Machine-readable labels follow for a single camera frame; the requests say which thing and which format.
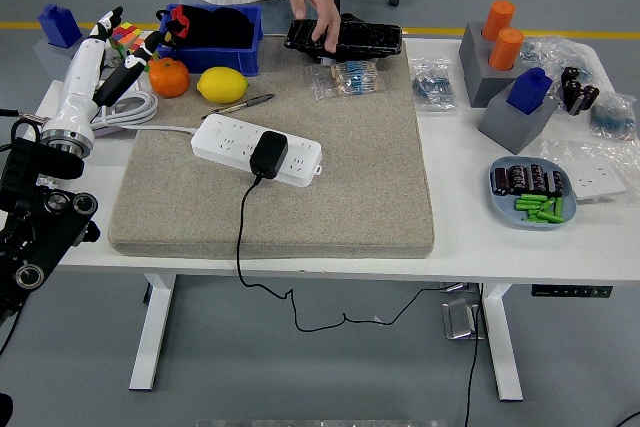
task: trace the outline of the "lemon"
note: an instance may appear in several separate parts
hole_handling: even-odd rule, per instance
[[[240,72],[229,67],[211,67],[205,70],[196,88],[202,96],[218,104],[235,102],[244,95],[249,82]]]

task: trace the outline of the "white cable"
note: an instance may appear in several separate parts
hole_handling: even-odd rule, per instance
[[[175,125],[120,125],[119,127],[127,130],[172,130],[184,132],[185,134],[195,134],[198,131],[197,128],[178,127]]]
[[[143,124],[151,120],[157,111],[158,98],[150,92],[136,90],[124,94],[111,107],[101,107],[91,121],[91,129]]]

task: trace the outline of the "white table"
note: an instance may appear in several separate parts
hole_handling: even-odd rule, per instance
[[[522,400],[502,296],[512,284],[640,284],[640,210],[579,206],[574,219],[553,231],[519,230],[490,204],[488,169],[511,155],[477,130],[483,109],[468,105],[457,40],[406,39],[409,57],[454,59],[451,81],[459,101],[454,115],[420,116],[425,165],[435,226],[435,248],[426,259],[244,260],[247,276],[389,279],[484,283],[483,305],[499,396]],[[38,113],[55,111],[59,85],[52,84]],[[108,243],[107,231],[135,134],[96,142],[81,179],[63,186],[99,201],[94,220],[103,235],[64,257],[60,268],[144,274],[153,285],[130,389],[153,386],[162,335],[177,274],[235,275],[235,260],[128,257]],[[566,125],[547,125],[541,137],[566,138]]]

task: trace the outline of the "blue plate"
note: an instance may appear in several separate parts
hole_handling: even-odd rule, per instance
[[[496,168],[508,169],[510,167],[513,167],[514,165],[523,165],[525,167],[529,167],[531,164],[539,165],[540,167],[542,167],[542,170],[544,170],[545,172],[553,171],[553,170],[560,172],[560,175],[562,178],[562,186],[563,186],[563,192],[562,192],[562,218],[564,219],[563,223],[538,224],[535,222],[526,222],[522,220],[527,216],[526,212],[515,210],[516,199],[519,197],[519,195],[496,195],[493,193],[493,188],[491,185],[491,173]],[[558,227],[569,222],[573,218],[573,216],[576,214],[576,208],[577,208],[576,195],[573,192],[573,189],[571,188],[571,182],[569,181],[569,176],[558,165],[554,164],[553,162],[549,162],[548,160],[545,160],[545,159],[537,159],[535,157],[513,156],[513,157],[502,157],[496,160],[493,164],[491,164],[491,168],[489,169],[489,193],[491,195],[492,203],[496,208],[496,210],[498,211],[498,213],[500,214],[500,216],[504,218],[507,222],[517,225],[519,227],[525,227],[528,229],[535,229],[535,230],[557,229]]]

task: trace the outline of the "orange cylinder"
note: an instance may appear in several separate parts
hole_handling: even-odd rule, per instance
[[[496,0],[491,4],[491,10],[489,10],[487,21],[484,23],[484,29],[482,29],[482,36],[491,42],[495,42],[500,31],[511,25],[511,19],[515,12],[516,6],[508,0]]]
[[[496,70],[511,70],[518,58],[524,35],[518,29],[502,29],[489,56],[489,65]]]

